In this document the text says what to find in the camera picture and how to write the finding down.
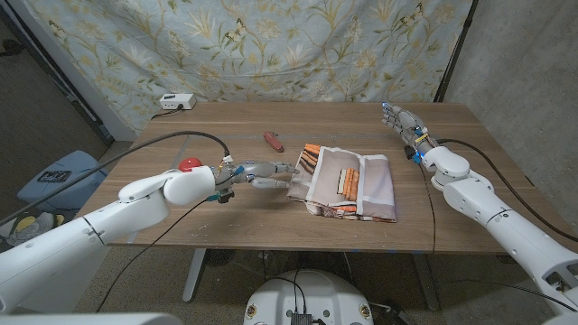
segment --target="floral curtain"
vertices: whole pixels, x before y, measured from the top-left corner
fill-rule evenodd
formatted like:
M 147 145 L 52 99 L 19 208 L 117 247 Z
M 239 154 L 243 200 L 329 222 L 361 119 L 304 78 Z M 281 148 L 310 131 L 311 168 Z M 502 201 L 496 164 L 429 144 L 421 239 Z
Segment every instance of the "floral curtain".
M 25 0 L 132 129 L 165 93 L 432 101 L 471 0 Z

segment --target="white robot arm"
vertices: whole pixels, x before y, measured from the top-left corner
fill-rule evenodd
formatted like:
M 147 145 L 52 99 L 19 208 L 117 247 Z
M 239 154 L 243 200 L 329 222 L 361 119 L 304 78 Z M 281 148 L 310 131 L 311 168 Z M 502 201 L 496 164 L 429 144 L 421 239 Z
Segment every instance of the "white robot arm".
M 522 217 L 495 193 L 466 159 L 439 146 L 422 120 L 401 107 L 384 103 L 383 122 L 401 134 L 408 158 L 435 172 L 432 185 L 446 202 L 475 220 L 524 268 L 539 290 L 578 311 L 578 255 Z M 546 300 L 556 314 L 573 312 Z
M 210 167 L 200 166 L 190 172 L 172 170 L 134 181 L 118 193 L 119 200 L 0 254 L 0 314 L 10 313 L 47 280 L 102 246 L 163 221 L 170 213 L 167 202 L 182 206 L 210 196 L 210 200 L 224 203 L 234 196 L 234 183 L 250 182 L 259 189 L 286 188 L 287 182 L 267 177 L 299 172 L 283 162 L 233 165 L 228 160 L 224 167 L 218 177 Z

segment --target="blue storage bin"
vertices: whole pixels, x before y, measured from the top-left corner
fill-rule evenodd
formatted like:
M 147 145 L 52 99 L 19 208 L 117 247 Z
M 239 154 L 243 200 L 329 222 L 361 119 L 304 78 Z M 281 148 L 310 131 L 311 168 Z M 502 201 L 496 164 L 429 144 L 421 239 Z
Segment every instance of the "blue storage bin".
M 97 160 L 88 153 L 75 151 L 38 173 L 18 192 L 17 197 L 28 203 L 34 202 L 60 186 L 74 181 L 82 173 L 97 165 Z M 36 208 L 46 212 L 56 209 L 80 209 L 106 177 L 107 173 L 104 171 L 95 172 Z

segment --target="power strip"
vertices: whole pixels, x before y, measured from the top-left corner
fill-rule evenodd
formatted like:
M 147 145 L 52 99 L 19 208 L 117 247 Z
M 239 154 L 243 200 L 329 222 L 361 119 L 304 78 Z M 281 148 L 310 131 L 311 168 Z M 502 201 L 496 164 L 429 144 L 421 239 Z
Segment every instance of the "power strip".
M 159 100 L 163 109 L 177 109 L 182 104 L 182 109 L 192 109 L 197 103 L 193 94 L 164 94 Z

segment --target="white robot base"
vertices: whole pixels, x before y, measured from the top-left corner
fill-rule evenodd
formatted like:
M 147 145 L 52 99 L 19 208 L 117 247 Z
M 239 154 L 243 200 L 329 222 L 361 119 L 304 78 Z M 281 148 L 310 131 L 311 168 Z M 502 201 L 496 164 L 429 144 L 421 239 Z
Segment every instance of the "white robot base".
M 299 270 L 295 282 L 303 289 L 303 303 L 301 291 L 292 283 L 295 272 L 278 275 L 253 293 L 243 324 L 373 325 L 368 301 L 353 285 L 328 272 Z

